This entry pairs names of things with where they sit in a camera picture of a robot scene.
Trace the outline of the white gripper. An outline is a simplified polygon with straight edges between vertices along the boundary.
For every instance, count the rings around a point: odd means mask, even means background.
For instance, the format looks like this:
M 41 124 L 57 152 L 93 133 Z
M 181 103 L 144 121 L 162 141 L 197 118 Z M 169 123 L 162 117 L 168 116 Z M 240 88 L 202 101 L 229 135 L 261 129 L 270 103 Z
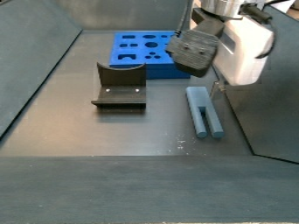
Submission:
M 230 86 L 249 85 L 257 81 L 266 57 L 258 59 L 273 44 L 273 33 L 254 20 L 242 17 L 224 23 L 213 65 Z M 225 84 L 214 81 L 210 98 L 225 93 Z

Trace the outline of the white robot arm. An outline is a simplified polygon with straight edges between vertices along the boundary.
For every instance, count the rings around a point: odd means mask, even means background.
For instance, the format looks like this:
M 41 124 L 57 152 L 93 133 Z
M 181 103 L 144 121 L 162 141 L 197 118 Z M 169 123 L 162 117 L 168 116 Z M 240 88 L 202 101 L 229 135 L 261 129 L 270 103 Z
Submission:
M 225 91 L 225 84 L 245 86 L 257 81 L 276 43 L 272 17 L 262 11 L 266 0 L 201 0 L 200 7 L 225 19 L 209 96 Z

